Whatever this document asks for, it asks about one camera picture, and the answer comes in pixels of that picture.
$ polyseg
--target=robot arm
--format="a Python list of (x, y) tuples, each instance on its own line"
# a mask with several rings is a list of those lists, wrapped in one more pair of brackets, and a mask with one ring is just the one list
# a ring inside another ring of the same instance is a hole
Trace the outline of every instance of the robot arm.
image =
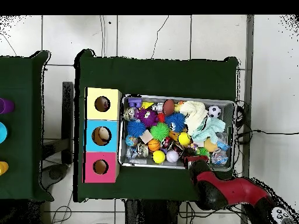
[(190, 167), (201, 209), (222, 209), (229, 205), (245, 204), (244, 208), (252, 224), (295, 224), (285, 209), (278, 206), (271, 196), (248, 178), (220, 180), (202, 160)]

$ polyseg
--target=football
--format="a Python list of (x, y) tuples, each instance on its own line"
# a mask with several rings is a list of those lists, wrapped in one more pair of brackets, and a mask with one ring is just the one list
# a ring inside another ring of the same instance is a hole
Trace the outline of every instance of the football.
[(221, 110), (218, 106), (210, 106), (208, 108), (208, 114), (211, 118), (218, 118), (221, 114)]

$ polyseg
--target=green table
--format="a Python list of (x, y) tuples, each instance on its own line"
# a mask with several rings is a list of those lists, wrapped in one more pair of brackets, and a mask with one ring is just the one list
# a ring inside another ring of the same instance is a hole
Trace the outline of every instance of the green table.
[[(148, 167), (120, 168), (114, 184), (82, 182), (84, 135), (84, 88), (118, 89), (122, 94), (191, 97), (235, 101), (238, 61), (193, 59), (170, 61), (162, 59), (96, 58), (92, 50), (81, 51), (75, 59), (75, 174), (74, 200), (85, 198), (129, 198), (195, 201), (187, 170)], [(218, 173), (222, 179), (232, 170)]]
[(0, 199), (52, 201), (39, 183), (41, 160), (41, 82), (47, 51), (29, 58), (0, 57), (0, 97), (14, 101), (15, 111), (0, 114), (8, 137), (0, 143), (0, 160), (8, 171), (0, 176)]

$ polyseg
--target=yellow cup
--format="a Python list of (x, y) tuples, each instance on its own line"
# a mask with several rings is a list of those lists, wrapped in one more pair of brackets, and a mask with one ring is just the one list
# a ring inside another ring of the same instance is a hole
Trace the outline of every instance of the yellow cup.
[(0, 162), (0, 176), (8, 170), (8, 164), (6, 162)]

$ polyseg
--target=purple cup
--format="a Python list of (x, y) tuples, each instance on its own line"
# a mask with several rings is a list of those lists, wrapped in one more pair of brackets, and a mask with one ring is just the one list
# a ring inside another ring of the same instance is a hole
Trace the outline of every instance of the purple cup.
[(0, 114), (10, 113), (15, 109), (15, 104), (11, 100), (0, 98)]

